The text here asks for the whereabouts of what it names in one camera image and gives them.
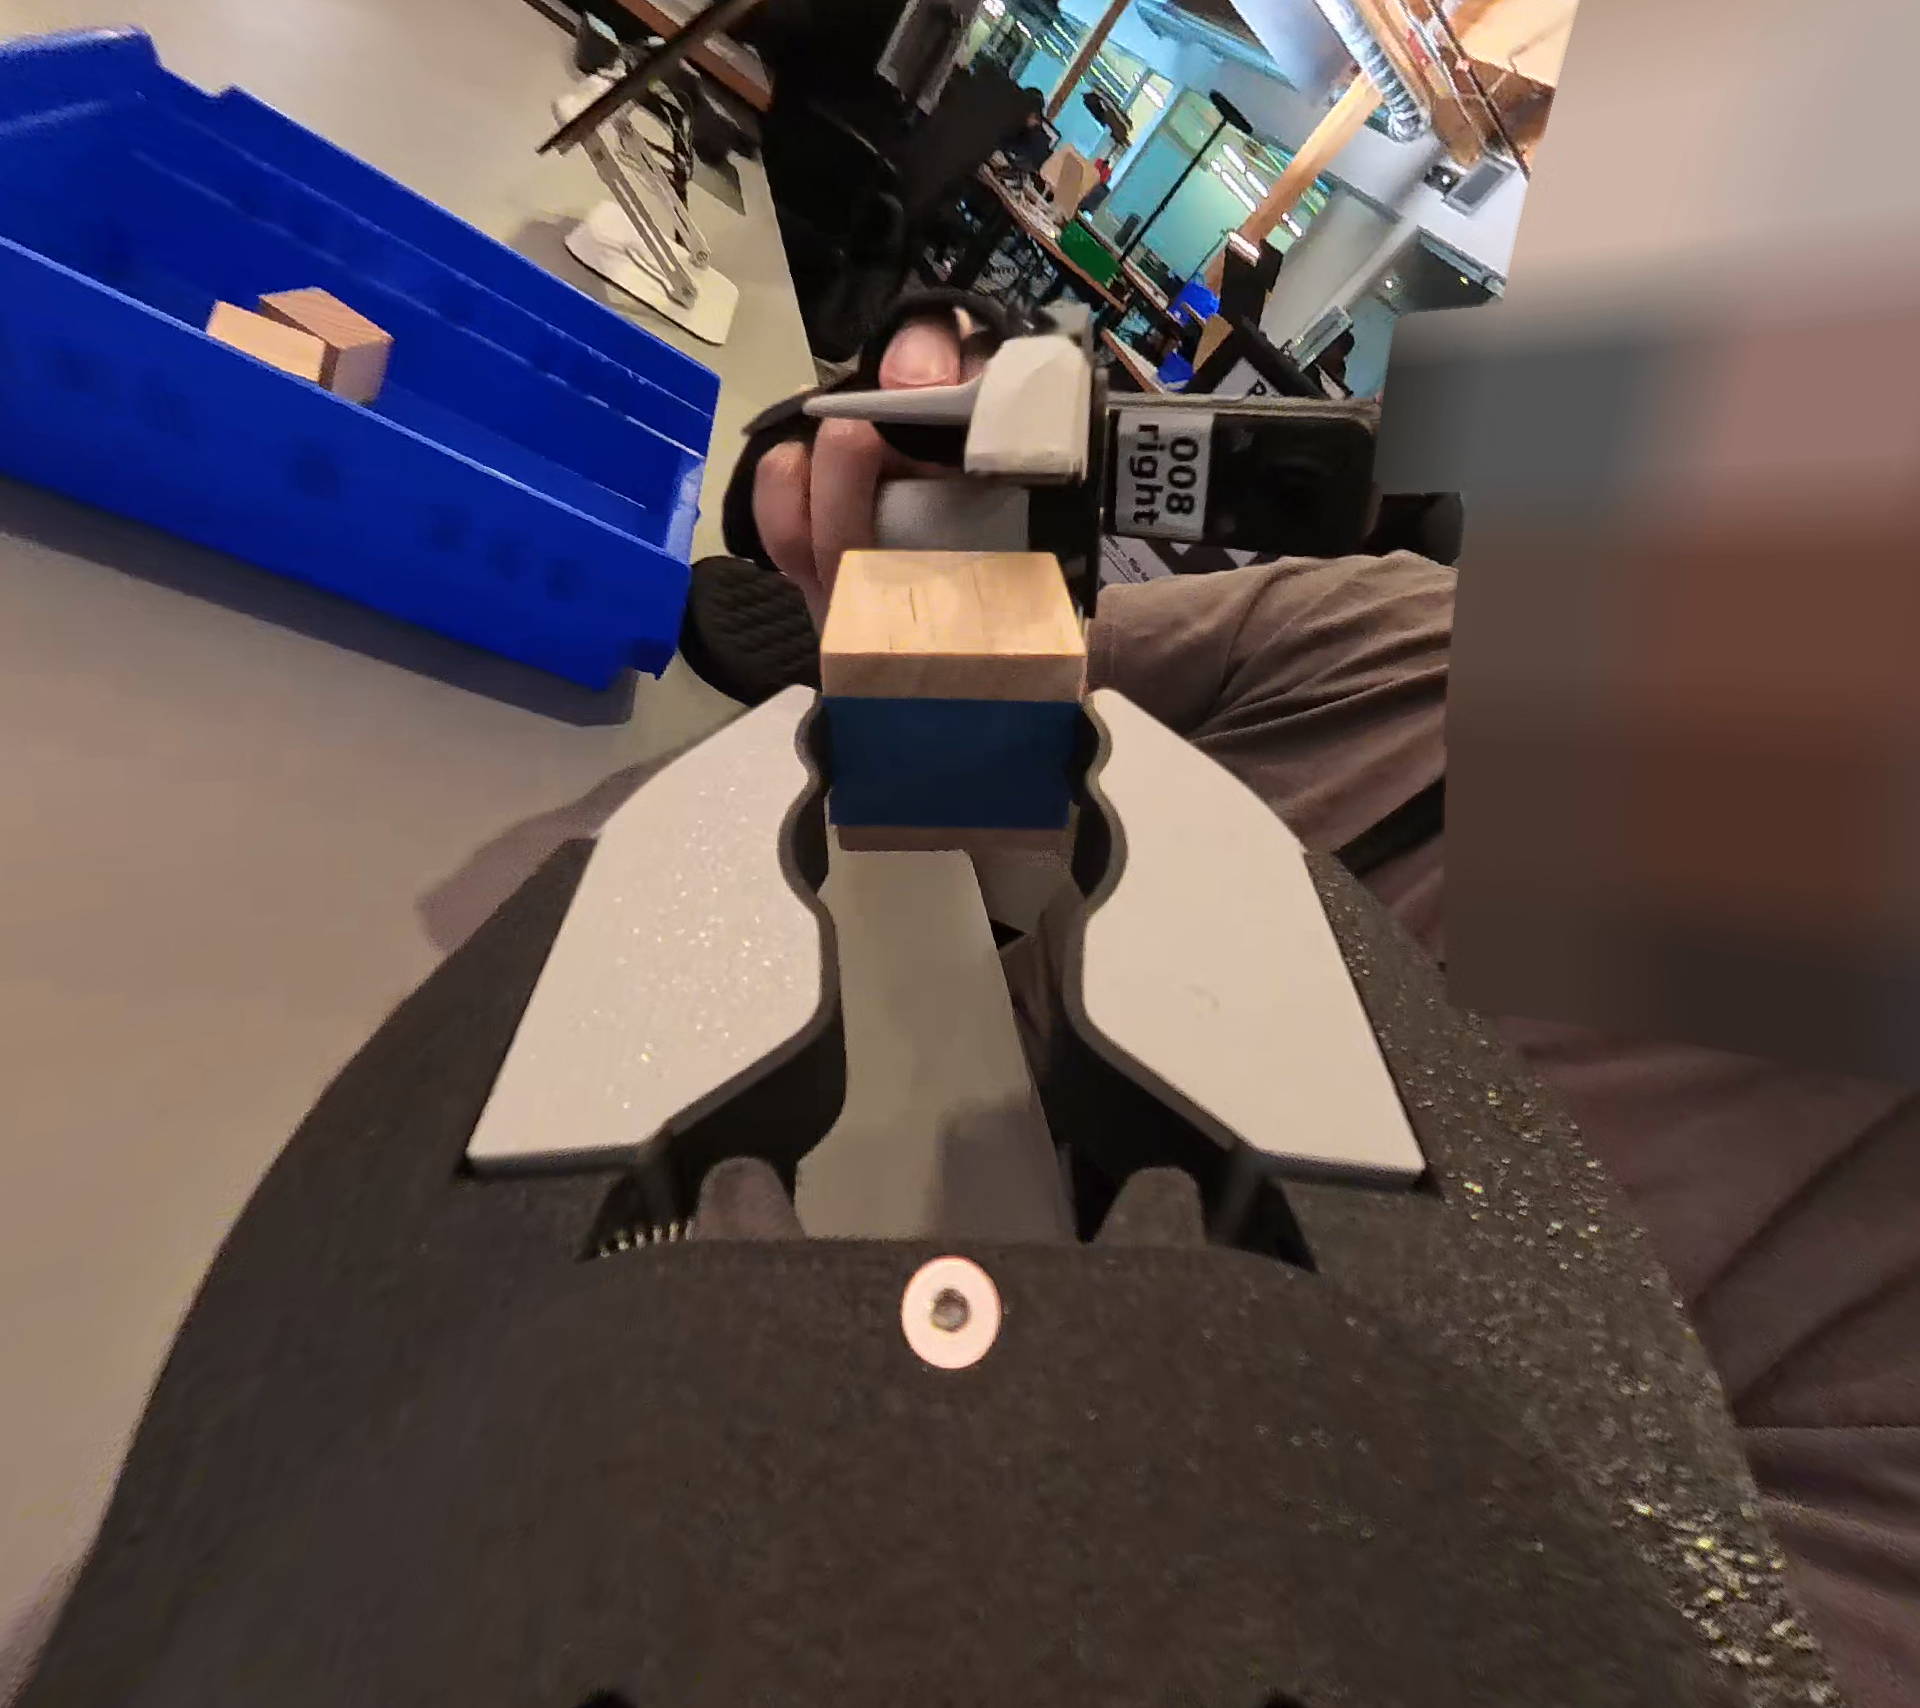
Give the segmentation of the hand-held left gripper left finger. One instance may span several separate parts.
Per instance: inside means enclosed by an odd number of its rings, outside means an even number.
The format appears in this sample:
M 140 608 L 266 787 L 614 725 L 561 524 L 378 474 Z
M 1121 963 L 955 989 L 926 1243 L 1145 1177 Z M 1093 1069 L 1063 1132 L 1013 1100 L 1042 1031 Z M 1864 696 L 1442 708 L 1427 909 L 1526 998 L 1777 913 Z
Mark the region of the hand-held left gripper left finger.
M 846 1102 L 826 716 L 792 686 L 659 765 L 597 828 L 468 1138 L 478 1175 L 798 1186 Z

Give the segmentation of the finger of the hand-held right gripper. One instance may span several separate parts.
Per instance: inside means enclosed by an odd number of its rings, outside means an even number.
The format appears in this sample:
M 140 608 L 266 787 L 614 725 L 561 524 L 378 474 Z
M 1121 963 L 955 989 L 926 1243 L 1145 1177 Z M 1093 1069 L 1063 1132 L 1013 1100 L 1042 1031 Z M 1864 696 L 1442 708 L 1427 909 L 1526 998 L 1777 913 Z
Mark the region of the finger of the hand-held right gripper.
M 1090 469 L 1092 361 L 1061 331 L 1005 339 L 984 364 L 967 423 L 967 478 L 1081 482 Z

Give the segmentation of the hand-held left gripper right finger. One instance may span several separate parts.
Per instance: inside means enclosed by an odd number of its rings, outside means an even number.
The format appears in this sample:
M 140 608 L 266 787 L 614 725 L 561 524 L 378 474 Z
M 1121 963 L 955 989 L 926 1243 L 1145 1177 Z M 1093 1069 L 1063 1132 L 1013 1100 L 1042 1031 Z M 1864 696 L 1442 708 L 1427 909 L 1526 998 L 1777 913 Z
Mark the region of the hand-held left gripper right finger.
M 1061 1003 L 1093 1052 L 1279 1175 L 1409 1190 L 1427 1162 L 1301 841 L 1235 776 L 1116 690 L 1080 828 Z

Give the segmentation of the blue plastic bin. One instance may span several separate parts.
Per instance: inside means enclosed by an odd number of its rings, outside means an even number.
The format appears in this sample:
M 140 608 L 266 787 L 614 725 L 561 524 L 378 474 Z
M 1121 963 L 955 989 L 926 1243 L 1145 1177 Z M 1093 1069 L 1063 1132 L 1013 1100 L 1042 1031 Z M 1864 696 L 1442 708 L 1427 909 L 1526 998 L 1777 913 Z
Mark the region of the blue plastic bin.
M 2 467 L 582 688 L 680 640 L 722 380 L 133 30 L 2 52 Z M 357 403 L 205 336 L 324 287 Z

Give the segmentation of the person's right hand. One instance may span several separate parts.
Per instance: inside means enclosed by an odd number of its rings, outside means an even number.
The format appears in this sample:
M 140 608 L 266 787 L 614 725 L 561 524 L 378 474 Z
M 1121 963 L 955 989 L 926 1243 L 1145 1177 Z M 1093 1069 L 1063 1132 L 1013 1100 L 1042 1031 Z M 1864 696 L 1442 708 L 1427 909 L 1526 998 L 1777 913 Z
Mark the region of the person's right hand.
M 952 308 L 901 324 L 876 373 L 853 389 L 901 391 L 960 386 L 970 380 L 965 339 L 974 324 Z M 811 423 L 809 444 L 787 441 L 763 454 L 752 478 L 752 518 L 770 564 L 803 595 L 822 625 L 838 570 L 849 549 L 876 545 L 878 490 L 897 479 L 941 479 L 947 469 L 915 462 L 853 418 Z

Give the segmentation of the black office chair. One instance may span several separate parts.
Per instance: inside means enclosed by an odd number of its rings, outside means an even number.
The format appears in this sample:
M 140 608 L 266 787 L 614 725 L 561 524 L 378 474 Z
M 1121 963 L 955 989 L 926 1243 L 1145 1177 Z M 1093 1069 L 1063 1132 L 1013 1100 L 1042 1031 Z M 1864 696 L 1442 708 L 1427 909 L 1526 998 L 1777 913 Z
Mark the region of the black office chair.
M 771 119 L 759 158 L 813 360 L 861 349 L 901 290 L 915 236 L 1035 111 L 1024 89 L 995 110 L 936 111 L 872 137 L 809 105 Z

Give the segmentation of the black pad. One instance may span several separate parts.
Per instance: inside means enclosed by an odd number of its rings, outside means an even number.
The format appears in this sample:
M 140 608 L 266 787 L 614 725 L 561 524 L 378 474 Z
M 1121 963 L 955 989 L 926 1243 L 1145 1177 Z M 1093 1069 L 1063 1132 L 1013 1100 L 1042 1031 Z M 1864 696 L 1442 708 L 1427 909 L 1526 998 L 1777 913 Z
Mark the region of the black pad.
M 777 570 L 731 555 L 691 564 L 680 660 L 741 708 L 787 688 L 822 688 L 817 624 L 803 592 Z

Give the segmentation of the white document stand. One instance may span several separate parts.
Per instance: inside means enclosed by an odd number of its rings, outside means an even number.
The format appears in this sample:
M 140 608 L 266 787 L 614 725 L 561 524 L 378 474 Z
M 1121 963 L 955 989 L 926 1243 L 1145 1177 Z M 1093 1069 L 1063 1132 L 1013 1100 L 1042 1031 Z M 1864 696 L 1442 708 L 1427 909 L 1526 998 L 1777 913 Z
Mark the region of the white document stand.
M 603 198 L 567 231 L 567 254 L 707 348 L 726 346 L 737 287 L 713 266 L 694 217 L 695 154 L 682 99 L 654 84 L 602 121 L 583 154 Z

